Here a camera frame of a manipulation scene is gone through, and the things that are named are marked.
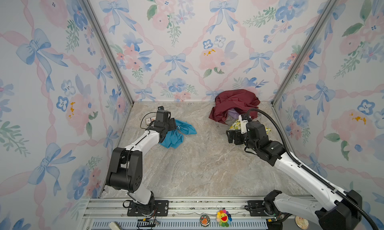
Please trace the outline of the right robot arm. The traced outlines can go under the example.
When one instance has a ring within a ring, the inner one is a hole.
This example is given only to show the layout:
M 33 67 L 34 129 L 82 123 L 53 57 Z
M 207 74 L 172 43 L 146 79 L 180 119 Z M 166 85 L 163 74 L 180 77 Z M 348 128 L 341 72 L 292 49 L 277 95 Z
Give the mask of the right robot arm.
M 272 141 L 266 128 L 251 118 L 251 112 L 265 116 L 276 128 L 281 142 Z M 315 200 L 309 201 L 273 190 L 264 198 L 268 215 L 287 213 L 318 224 L 323 230 L 353 230 L 365 219 L 373 230 L 379 227 L 363 210 L 363 199 L 356 191 L 345 191 L 309 168 L 290 150 L 283 131 L 273 118 L 260 109 L 250 109 L 239 116 L 240 129 L 227 130 L 228 142 L 243 145 L 245 152 L 259 157 L 295 180 Z

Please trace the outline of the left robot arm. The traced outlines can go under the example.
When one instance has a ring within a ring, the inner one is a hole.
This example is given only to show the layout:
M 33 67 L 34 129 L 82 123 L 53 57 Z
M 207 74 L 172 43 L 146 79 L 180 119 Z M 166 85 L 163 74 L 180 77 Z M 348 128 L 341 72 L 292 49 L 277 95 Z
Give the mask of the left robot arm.
M 132 199 L 130 206 L 134 213 L 150 216 L 156 211 L 152 191 L 142 185 L 143 157 L 155 145 L 162 143 L 167 133 L 177 129 L 171 112 L 158 107 L 156 119 L 145 129 L 136 141 L 125 148 L 112 151 L 106 185 L 118 191 L 127 191 Z

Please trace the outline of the teal cloth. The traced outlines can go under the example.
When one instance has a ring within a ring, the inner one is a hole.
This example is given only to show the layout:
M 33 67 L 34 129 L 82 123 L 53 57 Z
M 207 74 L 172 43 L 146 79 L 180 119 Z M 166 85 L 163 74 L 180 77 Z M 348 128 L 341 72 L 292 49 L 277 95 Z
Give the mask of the teal cloth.
M 177 129 L 167 132 L 167 135 L 162 143 L 160 143 L 161 146 L 169 149 L 177 149 L 183 142 L 184 142 L 184 135 L 196 135 L 197 131 L 196 129 L 188 124 L 187 122 L 175 120 Z

